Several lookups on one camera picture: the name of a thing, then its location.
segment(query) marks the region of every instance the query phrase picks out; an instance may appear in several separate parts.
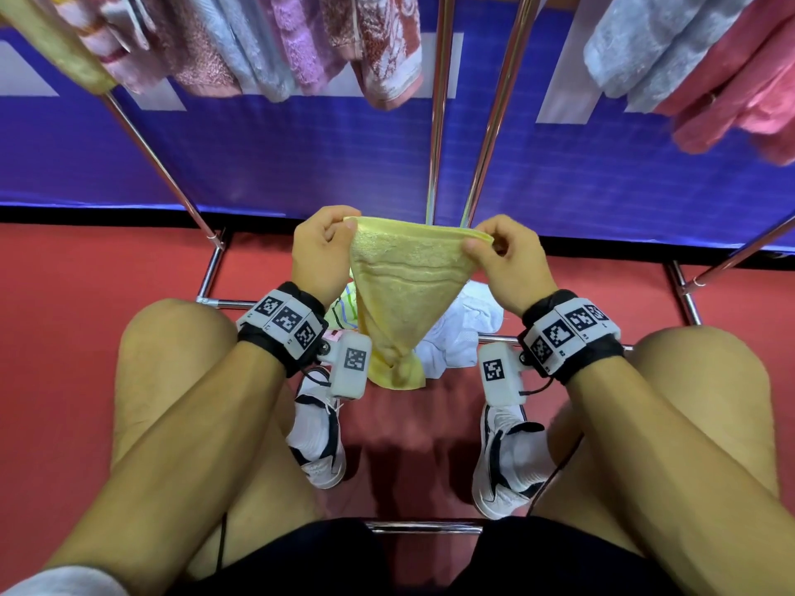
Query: wrist strap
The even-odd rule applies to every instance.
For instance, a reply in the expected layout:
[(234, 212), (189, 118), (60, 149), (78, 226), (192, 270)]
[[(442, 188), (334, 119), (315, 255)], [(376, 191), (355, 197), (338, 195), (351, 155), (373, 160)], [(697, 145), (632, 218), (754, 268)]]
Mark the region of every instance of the wrist strap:
[(522, 316), (519, 335), (525, 363), (542, 377), (564, 385), (587, 365), (623, 356), (621, 330), (590, 300), (560, 290), (539, 301)]
[(262, 347), (292, 377), (317, 357), (328, 328), (323, 313), (320, 301), (292, 282), (285, 282), (237, 321), (238, 341)]

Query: blue backdrop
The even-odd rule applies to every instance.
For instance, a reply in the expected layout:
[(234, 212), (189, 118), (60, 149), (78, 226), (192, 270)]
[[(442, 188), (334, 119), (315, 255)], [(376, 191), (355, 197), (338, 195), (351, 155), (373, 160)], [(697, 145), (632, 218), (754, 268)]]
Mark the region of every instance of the blue backdrop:
[[(436, 0), (420, 0), (424, 31)], [(458, 0), (464, 33), (448, 101), (437, 222), (457, 225), (516, 5)], [(571, 13), (542, 11), (532, 31), (476, 221), (508, 213), (550, 236), (732, 246), (795, 207), (795, 168), (758, 160), (740, 132), (687, 156), (664, 118), (602, 98), (586, 125), (536, 125)], [(59, 94), (0, 97), (0, 204), (180, 208), (101, 101), (0, 31)], [(360, 98), (194, 98), (187, 112), (141, 110), (115, 94), (201, 209), (302, 218), (346, 202), (365, 214), (424, 220), (431, 100), (384, 113)], [(795, 250), (795, 233), (779, 250)]]

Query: white sleeve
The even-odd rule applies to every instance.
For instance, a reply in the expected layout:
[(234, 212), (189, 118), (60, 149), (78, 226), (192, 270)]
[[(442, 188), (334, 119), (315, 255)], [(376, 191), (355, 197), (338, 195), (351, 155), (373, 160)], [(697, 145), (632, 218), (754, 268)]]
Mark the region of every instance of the white sleeve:
[(129, 596), (103, 571), (89, 567), (58, 567), (17, 583), (0, 596)]

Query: red carpet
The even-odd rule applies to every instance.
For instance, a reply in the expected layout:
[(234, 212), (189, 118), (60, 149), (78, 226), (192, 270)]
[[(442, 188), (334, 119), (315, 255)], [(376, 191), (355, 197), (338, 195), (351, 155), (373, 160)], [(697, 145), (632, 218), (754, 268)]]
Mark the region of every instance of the red carpet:
[[(5, 392), (0, 408), (0, 591), (34, 572), (107, 476), (113, 373), (125, 324), (164, 297), (193, 299), (211, 248), (196, 230), (0, 225)], [(213, 295), (256, 299), (289, 276), (289, 238), (242, 234)], [(625, 342), (681, 323), (659, 265), (551, 259), (558, 283), (599, 303)], [(733, 270), (696, 301), (706, 323), (730, 330), (773, 379), (783, 499), (795, 510), (795, 273)], [(519, 322), (507, 319), (506, 334)], [(559, 387), (527, 406), (547, 421)], [(474, 369), (447, 371), (417, 392), (371, 388), (345, 406), (352, 477), (328, 492), (337, 515), (475, 516), (466, 502), (477, 458), (482, 391)], [(389, 541), (401, 583), (449, 582), (468, 561), (462, 536)]]

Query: leg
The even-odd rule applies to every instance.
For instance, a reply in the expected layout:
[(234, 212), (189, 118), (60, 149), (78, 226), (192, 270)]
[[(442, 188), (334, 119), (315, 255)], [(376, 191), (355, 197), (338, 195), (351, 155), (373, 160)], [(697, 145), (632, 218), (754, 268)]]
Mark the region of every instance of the leg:
[[(770, 380), (744, 343), (711, 327), (673, 328), (642, 339), (629, 359), (659, 395), (778, 496)], [(571, 449), (578, 425), (567, 407), (550, 427), (556, 462)], [(533, 513), (640, 554), (611, 510), (610, 489), (584, 440)]]
[[(198, 303), (163, 300), (138, 313), (119, 347), (111, 465), (235, 342), (232, 322)], [(284, 442), (293, 414), (293, 393), (285, 384), (251, 476), (228, 513), (225, 566), (321, 518), (313, 487)], [(191, 577), (215, 571), (219, 541), (216, 529), (188, 566)]]

